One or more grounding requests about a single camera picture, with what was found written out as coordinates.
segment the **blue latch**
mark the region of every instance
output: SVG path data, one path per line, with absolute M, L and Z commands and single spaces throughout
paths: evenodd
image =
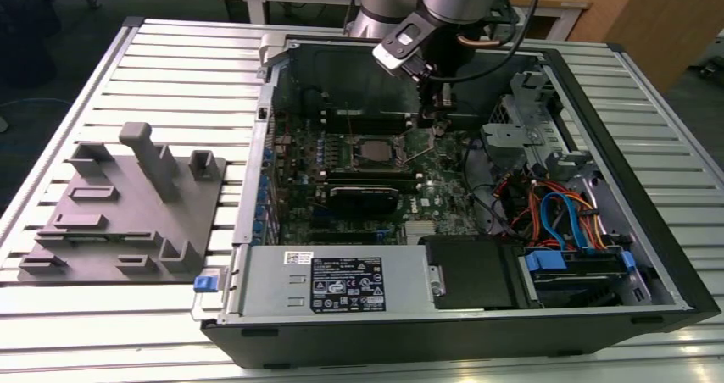
M 193 292 L 216 292 L 217 275 L 197 275 L 193 279 Z
M 558 250 L 535 250 L 525 257 L 529 271 L 565 270 L 563 254 Z
M 636 269 L 636 259 L 633 258 L 633 255 L 630 252 L 622 251 L 621 252 L 621 259 L 624 260 L 624 266 L 628 271 L 633 271 Z

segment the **open computer tower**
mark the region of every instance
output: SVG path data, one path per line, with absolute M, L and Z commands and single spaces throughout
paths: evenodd
M 239 366 L 570 356 L 718 313 L 558 51 L 423 122 L 370 42 L 283 43 L 201 323 Z

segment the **power supply label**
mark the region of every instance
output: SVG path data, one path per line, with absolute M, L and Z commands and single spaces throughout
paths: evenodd
M 312 258 L 315 313 L 384 311 L 382 258 Z

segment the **aluminum table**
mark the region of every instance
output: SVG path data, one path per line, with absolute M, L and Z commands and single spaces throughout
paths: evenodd
M 336 29 L 135 20 L 123 26 L 67 118 L 0 220 L 0 380 L 561 382 L 724 381 L 724 316 L 669 334 L 640 336 L 593 355 L 352 368 L 240 369 L 205 340 L 193 317 L 219 294 L 189 285 L 16 286 L 73 175 L 73 143 L 107 142 L 125 121 L 153 125 L 176 156 L 209 148 L 231 165 L 217 201 L 205 266 L 225 266 L 240 198 L 260 37 L 270 31 L 338 36 Z M 530 42 L 565 57 L 701 278 L 724 306 L 724 175 L 625 53 L 602 44 Z M 574 140 L 577 131 L 565 118 Z M 200 308 L 193 317 L 189 309 Z

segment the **green circuit board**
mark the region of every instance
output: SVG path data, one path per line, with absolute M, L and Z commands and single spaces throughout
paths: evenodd
M 343 244 L 404 244 L 404 223 L 421 220 L 431 221 L 441 235 L 478 233 L 459 171 L 465 133 L 435 137 L 431 129 L 411 129 L 396 136 L 340 135 L 300 125 L 292 134 L 279 170 L 280 244 L 336 244 L 338 236 Z M 335 217 L 324 206 L 326 173 L 370 170 L 411 173 L 417 189 L 400 193 L 396 210 L 384 217 Z

